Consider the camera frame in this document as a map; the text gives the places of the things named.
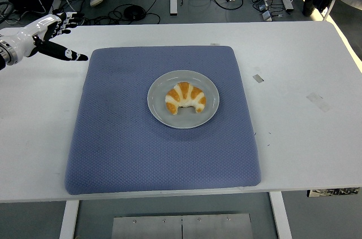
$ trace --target desk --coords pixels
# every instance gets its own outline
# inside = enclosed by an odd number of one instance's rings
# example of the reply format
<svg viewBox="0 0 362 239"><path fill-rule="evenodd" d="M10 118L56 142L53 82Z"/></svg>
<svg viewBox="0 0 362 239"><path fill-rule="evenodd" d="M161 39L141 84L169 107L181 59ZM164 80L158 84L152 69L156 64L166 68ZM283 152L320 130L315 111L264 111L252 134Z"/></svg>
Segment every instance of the desk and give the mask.
<svg viewBox="0 0 362 239"><path fill-rule="evenodd" d="M262 180L244 188L69 195L64 171L88 62L37 54L0 74L1 202L362 185L362 75L327 22L78 27L54 41L88 56L103 47L231 46L256 132Z"/></svg>

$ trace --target ceramic plate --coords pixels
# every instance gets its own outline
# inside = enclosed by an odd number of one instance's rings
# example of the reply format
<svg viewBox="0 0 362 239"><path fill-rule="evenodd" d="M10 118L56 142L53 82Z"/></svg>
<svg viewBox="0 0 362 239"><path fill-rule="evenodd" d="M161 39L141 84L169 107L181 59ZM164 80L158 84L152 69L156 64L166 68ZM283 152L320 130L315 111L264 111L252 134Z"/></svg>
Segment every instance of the ceramic plate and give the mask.
<svg viewBox="0 0 362 239"><path fill-rule="evenodd" d="M171 114L165 103L166 94L179 82L189 82L200 88L206 96L206 106L200 113L194 107L179 108ZM177 129L190 129L207 122L219 106L219 92L206 76L195 71L171 71L159 77L149 88L147 103L151 113L160 122Z"/></svg>

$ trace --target metal plate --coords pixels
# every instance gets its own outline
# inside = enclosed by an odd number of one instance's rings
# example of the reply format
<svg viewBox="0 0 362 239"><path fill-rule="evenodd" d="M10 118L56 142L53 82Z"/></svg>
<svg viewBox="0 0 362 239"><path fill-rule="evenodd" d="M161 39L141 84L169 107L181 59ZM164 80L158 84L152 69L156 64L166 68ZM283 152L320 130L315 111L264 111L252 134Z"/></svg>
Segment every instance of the metal plate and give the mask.
<svg viewBox="0 0 362 239"><path fill-rule="evenodd" d="M112 239L253 239L249 214L114 218Z"/></svg>
<svg viewBox="0 0 362 239"><path fill-rule="evenodd" d="M182 216L114 218L112 239L182 239Z"/></svg>
<svg viewBox="0 0 362 239"><path fill-rule="evenodd" d="M183 239L253 239L249 214L188 215L182 226Z"/></svg>

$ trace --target pastry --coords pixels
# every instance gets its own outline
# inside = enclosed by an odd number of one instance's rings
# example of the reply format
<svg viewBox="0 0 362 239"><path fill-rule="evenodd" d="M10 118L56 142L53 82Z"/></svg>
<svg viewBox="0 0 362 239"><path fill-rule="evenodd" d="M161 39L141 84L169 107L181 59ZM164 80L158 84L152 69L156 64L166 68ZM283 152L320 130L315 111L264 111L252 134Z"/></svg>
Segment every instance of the pastry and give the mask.
<svg viewBox="0 0 362 239"><path fill-rule="evenodd" d="M179 82L172 88L165 98L167 109L176 115L179 107L193 106L197 113L203 111L206 97L200 88L188 82Z"/></svg>

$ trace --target white robotic arm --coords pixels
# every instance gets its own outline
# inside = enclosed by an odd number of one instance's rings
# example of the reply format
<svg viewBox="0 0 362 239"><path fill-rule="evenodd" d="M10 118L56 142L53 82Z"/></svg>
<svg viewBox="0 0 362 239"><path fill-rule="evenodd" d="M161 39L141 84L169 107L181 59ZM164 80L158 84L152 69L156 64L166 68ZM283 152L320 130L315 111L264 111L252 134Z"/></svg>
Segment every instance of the white robotic arm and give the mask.
<svg viewBox="0 0 362 239"><path fill-rule="evenodd" d="M59 34L70 33L69 28L76 27L82 16L77 12L46 15L20 29L15 35L0 35L0 70L6 65L17 64L23 57L31 57L38 51L61 60L88 60L83 54L49 41Z"/></svg>

